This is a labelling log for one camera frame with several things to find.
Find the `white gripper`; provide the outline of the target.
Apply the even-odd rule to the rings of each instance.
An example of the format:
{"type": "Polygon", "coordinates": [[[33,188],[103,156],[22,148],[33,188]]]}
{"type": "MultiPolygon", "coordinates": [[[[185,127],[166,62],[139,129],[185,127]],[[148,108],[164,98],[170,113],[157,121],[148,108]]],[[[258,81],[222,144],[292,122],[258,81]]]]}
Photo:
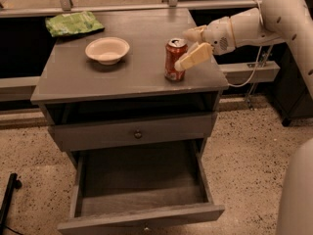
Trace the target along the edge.
{"type": "Polygon", "coordinates": [[[212,21],[208,26],[189,28],[183,32],[183,36],[196,43],[175,62],[174,68],[177,71],[185,71],[205,62],[212,54],[224,55],[236,49],[229,17],[212,21]]]}

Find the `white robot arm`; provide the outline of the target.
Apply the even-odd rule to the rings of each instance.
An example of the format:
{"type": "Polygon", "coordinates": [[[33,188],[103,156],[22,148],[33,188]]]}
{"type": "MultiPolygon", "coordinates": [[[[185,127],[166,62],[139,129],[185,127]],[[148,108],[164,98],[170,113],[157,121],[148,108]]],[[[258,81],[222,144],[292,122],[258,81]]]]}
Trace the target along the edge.
{"type": "MultiPolygon", "coordinates": [[[[287,43],[313,97],[313,21],[305,0],[262,0],[257,7],[190,28],[194,44],[174,63],[185,71],[238,47],[287,43]]],[[[313,139],[293,153],[285,175],[276,235],[313,235],[313,139]]]]}

